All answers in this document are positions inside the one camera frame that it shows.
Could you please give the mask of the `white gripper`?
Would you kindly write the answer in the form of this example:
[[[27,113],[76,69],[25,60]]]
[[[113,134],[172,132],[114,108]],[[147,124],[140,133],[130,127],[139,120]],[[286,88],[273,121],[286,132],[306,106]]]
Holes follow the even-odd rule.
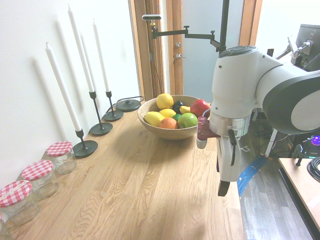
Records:
[[[241,149],[238,140],[235,146],[234,164],[231,165],[233,159],[233,149],[230,138],[223,136],[217,139],[217,159],[220,174],[220,182],[218,186],[219,197],[225,197],[228,193],[230,182],[236,182],[241,174]]]

